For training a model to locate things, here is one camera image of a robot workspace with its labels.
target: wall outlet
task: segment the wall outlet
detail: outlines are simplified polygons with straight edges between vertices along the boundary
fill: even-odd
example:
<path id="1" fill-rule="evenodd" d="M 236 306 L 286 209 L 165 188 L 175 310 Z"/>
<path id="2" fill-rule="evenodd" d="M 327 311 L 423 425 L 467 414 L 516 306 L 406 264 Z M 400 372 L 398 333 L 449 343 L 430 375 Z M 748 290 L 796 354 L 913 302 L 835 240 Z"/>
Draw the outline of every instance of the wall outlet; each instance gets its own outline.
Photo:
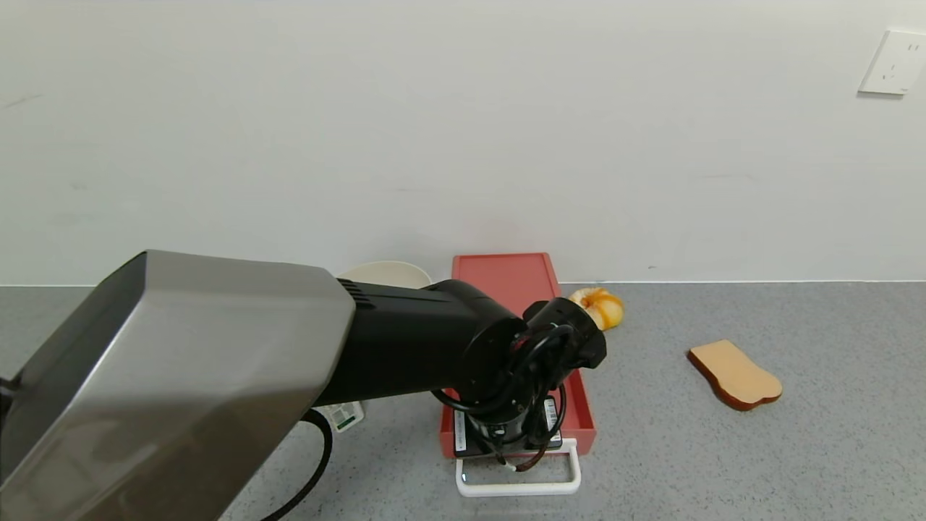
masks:
<path id="1" fill-rule="evenodd" d="M 926 34 L 888 31 L 859 92 L 904 95 L 926 63 Z"/>

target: black device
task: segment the black device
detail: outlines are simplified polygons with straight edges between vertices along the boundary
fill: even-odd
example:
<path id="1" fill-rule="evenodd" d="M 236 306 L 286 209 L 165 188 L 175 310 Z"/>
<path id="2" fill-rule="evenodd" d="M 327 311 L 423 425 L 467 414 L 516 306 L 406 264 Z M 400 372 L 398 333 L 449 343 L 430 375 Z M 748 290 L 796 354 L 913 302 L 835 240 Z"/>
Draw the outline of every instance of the black device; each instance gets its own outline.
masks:
<path id="1" fill-rule="evenodd" d="M 563 381 L 605 339 L 567 299 L 518 317 L 477 288 L 355 283 L 320 268 L 150 250 L 0 382 L 4 521 L 218 518 L 313 405 L 431 391 L 501 463 L 539 460 Z M 444 390 L 452 388 L 457 397 Z M 548 393 L 560 393 L 546 421 Z M 48 476 L 67 475 L 59 481 Z M 45 501 L 42 498 L 55 498 Z"/>

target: gray countertop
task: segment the gray countertop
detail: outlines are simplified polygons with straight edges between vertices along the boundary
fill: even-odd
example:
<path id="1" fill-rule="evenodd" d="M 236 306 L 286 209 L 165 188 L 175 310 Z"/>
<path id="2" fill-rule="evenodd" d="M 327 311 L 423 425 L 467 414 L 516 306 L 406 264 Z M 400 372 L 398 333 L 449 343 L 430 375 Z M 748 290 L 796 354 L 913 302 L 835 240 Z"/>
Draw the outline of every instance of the gray countertop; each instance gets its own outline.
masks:
<path id="1" fill-rule="evenodd" d="M 578 493 L 460 497 L 437 441 L 440 406 L 419 394 L 369 402 L 367 419 L 335 435 L 328 471 L 288 519 L 926 515 L 926 284 L 611 289 L 627 318 L 607 333 L 602 365 L 583 374 L 598 438 Z M 0 375 L 12 376 L 86 292 L 0 288 Z M 739 413 L 714 397 L 685 352 L 721 338 L 781 379 L 780 400 Z M 321 446 L 312 428 L 294 430 L 224 521 L 258 520 L 302 486 Z M 563 474 L 561 463 L 544 462 L 534 478 Z"/>

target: white handle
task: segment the white handle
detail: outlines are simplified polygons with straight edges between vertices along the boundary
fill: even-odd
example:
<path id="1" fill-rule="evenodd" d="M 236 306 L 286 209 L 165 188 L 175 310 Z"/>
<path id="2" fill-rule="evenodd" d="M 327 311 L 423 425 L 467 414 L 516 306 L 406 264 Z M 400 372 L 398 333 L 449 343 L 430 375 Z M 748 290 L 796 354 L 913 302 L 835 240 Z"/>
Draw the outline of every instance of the white handle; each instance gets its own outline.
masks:
<path id="1" fill-rule="evenodd" d="M 579 452 L 575 438 L 564 438 L 559 449 L 547 454 L 568 454 L 572 480 L 561 483 L 496 483 L 488 485 L 467 485 L 463 480 L 463 459 L 457 458 L 457 489 L 467 498 L 497 498 L 503 496 L 561 496 L 574 494 L 582 484 L 582 470 L 579 468 Z"/>

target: label sticker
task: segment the label sticker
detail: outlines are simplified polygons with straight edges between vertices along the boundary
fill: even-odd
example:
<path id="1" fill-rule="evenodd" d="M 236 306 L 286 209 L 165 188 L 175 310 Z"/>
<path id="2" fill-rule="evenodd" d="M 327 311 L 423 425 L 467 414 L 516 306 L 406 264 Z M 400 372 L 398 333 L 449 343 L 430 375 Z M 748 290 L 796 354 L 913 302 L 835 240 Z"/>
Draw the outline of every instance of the label sticker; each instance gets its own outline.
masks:
<path id="1" fill-rule="evenodd" d="M 546 409 L 546 429 L 549 430 L 557 422 L 557 403 L 552 398 L 547 398 L 544 400 L 544 408 Z M 562 441 L 562 439 L 563 437 L 557 431 L 550 441 Z"/>
<path id="2" fill-rule="evenodd" d="M 454 411 L 454 438 L 456 439 L 456 442 L 457 442 L 457 452 L 465 451 L 466 450 L 466 415 L 463 414 L 462 411 Z"/>

